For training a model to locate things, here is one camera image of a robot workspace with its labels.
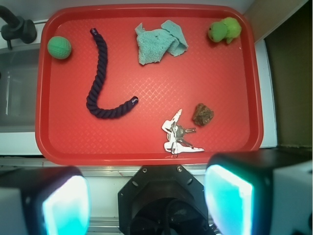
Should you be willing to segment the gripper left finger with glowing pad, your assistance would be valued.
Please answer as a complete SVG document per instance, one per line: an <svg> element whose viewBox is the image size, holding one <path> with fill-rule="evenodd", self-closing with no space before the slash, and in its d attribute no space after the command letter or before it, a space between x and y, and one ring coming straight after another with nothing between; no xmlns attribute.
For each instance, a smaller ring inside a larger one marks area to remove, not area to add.
<svg viewBox="0 0 313 235"><path fill-rule="evenodd" d="M85 235L90 189L73 166L18 168L0 174L2 235Z"/></svg>

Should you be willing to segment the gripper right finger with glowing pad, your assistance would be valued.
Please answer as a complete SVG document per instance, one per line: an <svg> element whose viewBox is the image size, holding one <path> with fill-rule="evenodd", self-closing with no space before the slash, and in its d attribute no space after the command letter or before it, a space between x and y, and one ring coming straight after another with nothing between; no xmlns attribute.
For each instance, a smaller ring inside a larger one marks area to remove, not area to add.
<svg viewBox="0 0 313 235"><path fill-rule="evenodd" d="M204 197L223 235L310 235L312 152L266 148L217 153L207 164Z"/></svg>

